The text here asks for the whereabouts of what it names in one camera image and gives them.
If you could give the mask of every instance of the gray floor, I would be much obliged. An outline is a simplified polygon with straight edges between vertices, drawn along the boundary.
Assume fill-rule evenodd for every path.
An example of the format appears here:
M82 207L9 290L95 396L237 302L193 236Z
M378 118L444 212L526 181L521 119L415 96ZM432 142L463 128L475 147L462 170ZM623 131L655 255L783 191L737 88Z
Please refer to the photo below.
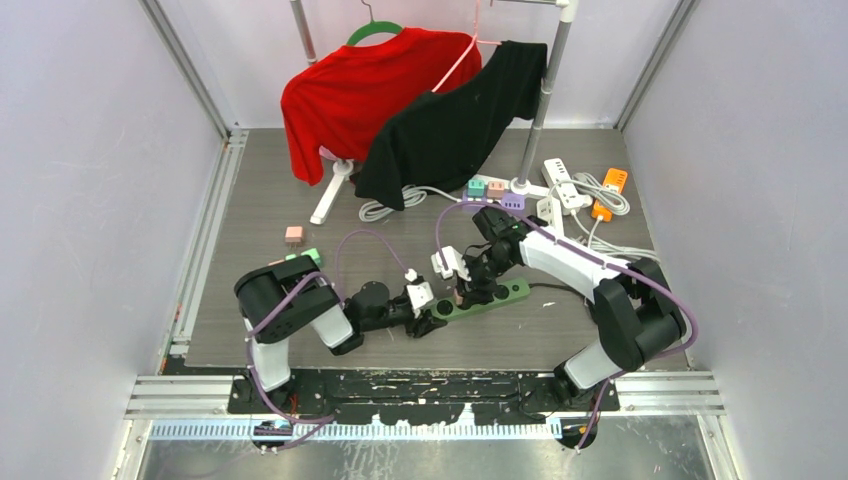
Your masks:
M481 173L512 178L518 171L527 130L508 130L483 166ZM550 130L543 133L537 159L561 157L569 171L589 172L603 179L609 167L629 170L621 134L614 130ZM345 185L327 223L315 226L309 217L330 175L322 186L309 187L291 174L283 130L250 132L238 179L227 209L191 339L190 365L244 365L244 326L233 284L243 274L291 253L284 243L289 225L306 228L304 248L315 247L324 257L324 270L338 282L333 258L339 241L348 232L372 228L386 236L407 266L423 273L434 291L448 293L448 283L437 280L429 266L435 252L436 218L450 205L438 197L395 213L373 224L359 221L363 200ZM541 182L539 166L531 180ZM631 213L599 227L605 240L634 247L651 247L636 184L624 191ZM528 206L527 211L535 207ZM586 216L584 224L591 219ZM566 220L566 234L577 236L577 227ZM481 243L468 214L456 211L445 221L442 243L465 248ZM352 238L342 252L341 280L346 293L354 293L371 280L386 283L399 293L404 280L397 264L379 241L367 236ZM547 275L514 268L505 276L530 281L551 281ZM534 289L527 300L457 321L427 337L407 338L402 327L366 335L365 345L334 357L312 329L298 332L291 342L293 367L428 368L428 369L550 369L597 338L582 300L568 292ZM652 362L652 368L682 368L682 356Z

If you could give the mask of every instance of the electrical cord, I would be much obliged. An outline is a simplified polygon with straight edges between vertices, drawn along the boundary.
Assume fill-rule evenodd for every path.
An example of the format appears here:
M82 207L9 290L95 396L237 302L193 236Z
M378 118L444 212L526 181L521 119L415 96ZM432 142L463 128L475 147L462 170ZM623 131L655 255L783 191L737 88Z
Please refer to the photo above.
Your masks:
M546 198L552 198L556 187L566 183L574 185L577 191L584 195L591 195L614 215L627 215L630 213L630 202L624 198L624 195L615 190L604 188L601 182L589 173L575 173L571 178L563 178L557 181L548 190Z
M592 237L595 236L595 230L598 229L598 225L604 220L604 217L599 216L595 219L595 225L592 226L592 230L589 232L589 239L586 240L586 248L592 248Z
M444 220L445 216L447 216L448 212L450 212L451 210L458 208L458 207L461 207L463 205L473 205L473 204L474 204L474 202L459 202L459 203L450 205L442 211L442 213L439 215L438 220L436 220L436 251L439 252L439 256L441 257L441 260L444 264L447 264L447 260L445 259L444 253L442 253L442 241L441 241L441 238L440 238L442 221ZM657 291L660 295L664 296L669 301L671 301L672 303L677 305L677 308L679 308L680 311L683 313L683 315L686 317L686 319L689 320L689 332L690 332L689 339L686 340L685 342L681 343L680 345L676 346L676 347L669 348L668 350L663 350L662 352L656 354L654 356L654 358L664 358L664 357L668 357L670 355L676 355L678 353L681 353L681 352L685 351L687 348L691 347L695 343L695 341L698 339L698 336L700 334L700 328L698 326L698 320L695 317L695 313L692 311L692 309L689 308L688 305L686 305L683 302L683 300L681 300L677 295L672 293L671 290L669 290L668 288L660 285L659 283L655 282L654 280L651 280L650 278L642 275L639 272L630 270L626 266L621 266L621 265L618 265L618 264L615 264L615 263L607 263L604 259L592 254L591 252L586 252L582 249L579 249L577 247L574 247L574 246L562 241L561 239L558 239L556 237L556 235L554 235L554 234L552 234L552 233L550 233L546 230L543 230L541 227L539 227L535 223L531 222L527 217L525 217L523 215L519 215L519 214L510 212L509 210L501 207L500 205L492 204L492 205L489 205L489 206L491 206L492 208L497 208L497 209L499 209L503 212L506 212L506 213L518 218L519 220L524 222L525 225L527 225L528 227L530 227L534 231L538 232L540 235L542 235L546 239L556 242L557 245L571 251L572 253L574 253L574 254L576 254L576 255L578 255L578 256L586 259L586 260L589 260L592 263L600 265L603 268L609 268L610 270L612 270L614 272L618 272L620 274L627 275L628 277L636 280L637 282L643 283L643 284L651 287L652 289ZM575 451L578 454L580 453L580 448L583 446L583 444L586 442L586 439L589 437L589 432L591 431L592 427L596 423L596 416L598 414L599 409L601 408L601 398L603 398L603 395L604 395L604 392L606 392L607 386L609 386L609 384L612 380L614 380L614 379L616 379L616 378L618 378L618 377L620 377L624 374L625 374L625 372L623 370L619 371L618 373L615 373L612 376L610 376L609 378L607 378L606 380L604 380L603 385L601 385L601 389L600 389L599 394L598 394L598 400L595 402L595 406L592 408L592 412L589 414L590 415L589 416L589 423L587 425L586 432L583 433L583 436L580 438L580 441L577 443L577 447L575 448Z
M337 280L337 282L336 282L336 293L339 295L339 298L341 298L342 300L345 299L344 285L342 284L342 276L341 276L341 272L339 271L339 266L341 265L340 260L341 260L342 247L344 246L345 243L347 243L347 241L350 239L350 237L353 237L355 235L361 235L361 234L366 234L366 235L371 235L371 236L377 237L377 239L380 240L381 242L383 242L383 245L385 245L386 248L389 249L389 253L392 254L392 257L394 257L395 261L400 266L400 269L403 271L403 274L406 275L406 272L409 271L409 269L406 268L406 265L404 265L403 262L401 261L400 257L398 256L397 252L395 251L395 249L392 248L392 246L389 244L389 241L386 240L385 237L383 237L379 233L375 232L374 230L368 230L367 228L361 228L359 230L354 230L354 231L348 233L347 235L345 235L345 237L342 239L342 241L339 242L339 246L336 247L336 257L335 257L335 260L336 260L336 280Z
M407 185L401 189L401 193L403 195L403 206L404 208L414 207L424 200L427 199L427 192L433 192L439 194L452 202L461 202L462 199L456 198L453 195L445 193L438 188L433 187L416 187L414 185ZM359 209L359 219L366 223L376 222L377 220L383 219L389 216L393 209L389 207L383 206L382 203L376 200L370 200L362 204L362 207Z
M583 233L589 236L590 244L586 246L592 250L611 257L650 258L651 260L660 263L660 258L657 255L657 252L653 250L615 245L595 235L595 229L598 227L600 219L595 221L595 225L590 231L583 226L583 223L580 221L580 218L576 213L572 214L571 217L574 218L575 222L577 222L577 226L580 227L580 230L583 230Z
M538 283L528 283L527 286L530 287L530 288L536 288L536 287L553 288L553 289L556 289L556 290L563 290L563 291L566 291L566 292L576 293L577 295L580 295L581 297L583 296L580 292L578 292L577 290L575 290L572 287L569 287L568 285L558 285L556 283L541 283L541 282L538 282Z
M630 202L624 198L624 195L620 194L615 190L610 190L608 188L604 188L603 184L598 181L597 178L593 177L589 173L581 172L575 173L570 179L562 179L556 182L553 187L548 191L548 197L552 197L554 194L554 189L559 185L571 183L577 188L577 191L584 194L590 195L598 202L601 203L607 210L610 211L613 215L627 215L630 213ZM657 256L656 252L653 250L648 250L644 248L635 248L635 247L624 247L612 244L603 240L595 235L595 230L598 228L598 225L601 222L600 217L595 221L595 225L591 230L587 230L586 227L580 222L580 219L577 218L577 210L571 210L571 216L574 217L574 220L577 222L577 225L583 230L583 233L589 236L588 242L586 246L595 250L598 253L603 253L605 255L610 255L613 257L629 257L629 258L650 258L651 260L659 263L660 259Z
M267 327L268 324L271 323L271 321L280 312L282 312L288 306L289 303L292 302L294 297L296 297L301 292L301 290L306 288L306 286L309 284L309 282L311 282L312 280L317 280L317 279L321 279L324 282L326 282L327 285L331 285L330 279L327 278L327 276L324 275L321 272L312 272L312 273L309 273L308 275L304 276L297 283L297 285L295 285L295 287L288 293L288 295L286 295L286 297L283 298L283 300L276 307L274 307L268 313L268 315L266 315L265 318L262 319L261 322L259 322L259 324L257 324L255 327L253 327L253 329L251 329L247 332L247 337L245 337L245 339L244 339L245 345L246 345L247 369L250 373L250 375L249 375L250 378L253 380L254 388L256 388L256 391L259 393L259 397L262 399L262 403L264 403L265 406L269 410L271 410L272 412L276 413L280 417L287 420L291 424L292 429L294 429L294 426L298 423L315 425L315 428L306 432L303 436L297 438L296 440L286 442L281 447L277 447L277 451L289 450L289 449L292 449L292 448L297 447L298 445L304 443L309 437L318 433L318 431L321 430L321 428L323 428L325 425L331 423L333 421L334 417L332 415L327 415L325 417L304 419L304 418L299 418L299 417L293 417L293 416L283 412L279 408L277 408L277 406L274 405L274 403L268 397L268 394L265 392L265 389L262 388L262 381L259 378L259 372L256 370L256 366L254 365L255 361L254 361L254 358L253 358L253 349L250 348L251 347L250 341L251 341L251 339L253 339L253 337L255 337L257 334L259 334L259 332L261 332L265 327ZM237 457L235 457L231 460L228 460L223 465L221 465L221 466L219 466L219 467L217 467L217 468L215 468L215 469L213 469L209 472L201 473L201 474L180 474L178 478L195 479L195 480L211 478L211 477L221 473L225 469L230 468L233 464L240 462L241 460L243 460L244 458L248 457L249 455L251 455L253 453L254 453L253 451L245 452L245 453L243 453L243 454L241 454L241 455L239 455L239 456L237 456ZM159 474L156 476L157 480L162 478L162 475L164 475L165 472L175 473L168 466L167 462L165 464L163 464L162 468L159 470Z

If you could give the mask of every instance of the green power strip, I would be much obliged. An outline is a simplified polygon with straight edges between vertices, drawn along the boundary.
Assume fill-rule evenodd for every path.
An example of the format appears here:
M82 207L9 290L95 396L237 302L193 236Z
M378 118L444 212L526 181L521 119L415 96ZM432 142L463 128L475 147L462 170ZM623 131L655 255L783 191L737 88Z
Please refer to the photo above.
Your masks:
M523 278L501 282L498 290L498 293L495 294L495 301L486 305L474 305L463 310L457 307L456 300L450 297L438 300L429 310L433 313L434 317L452 322L460 318L487 312L493 308L503 307L519 300L524 300L530 295L530 286L527 284L527 280Z

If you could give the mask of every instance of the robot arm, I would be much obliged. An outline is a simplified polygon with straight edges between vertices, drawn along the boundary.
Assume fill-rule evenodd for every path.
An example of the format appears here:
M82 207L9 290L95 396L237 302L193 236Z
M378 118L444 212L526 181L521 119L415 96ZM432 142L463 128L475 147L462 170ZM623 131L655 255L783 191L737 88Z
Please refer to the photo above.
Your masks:
M579 395L620 370L635 371L686 333L683 316L671 301L627 275L590 261L587 256L600 257L605 264L627 267L667 287L656 262L642 259L628 263L558 237L569 243L575 250L572 251L491 207L482 208L473 220L489 243L487 249L477 256L462 255L458 259L458 253L446 247L442 253L447 261L439 254L432 258L437 273L443 277L452 271L457 273L457 295L462 307L491 302L496 279L515 265L544 271L591 302L589 309L598 325L599 338L554 369L557 392L563 400ZM541 228L547 226L532 217L531 220ZM552 230L547 231L556 236ZM634 307L631 299L638 306Z

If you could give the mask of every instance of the black t-shirt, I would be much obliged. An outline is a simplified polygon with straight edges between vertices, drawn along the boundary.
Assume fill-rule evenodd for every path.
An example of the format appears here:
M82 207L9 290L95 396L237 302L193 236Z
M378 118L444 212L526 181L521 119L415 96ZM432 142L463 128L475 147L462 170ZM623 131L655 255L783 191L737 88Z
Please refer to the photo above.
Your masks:
M389 119L356 179L356 196L403 210L401 188L454 191L471 179L515 117L533 118L547 45L503 42L468 83L427 92Z

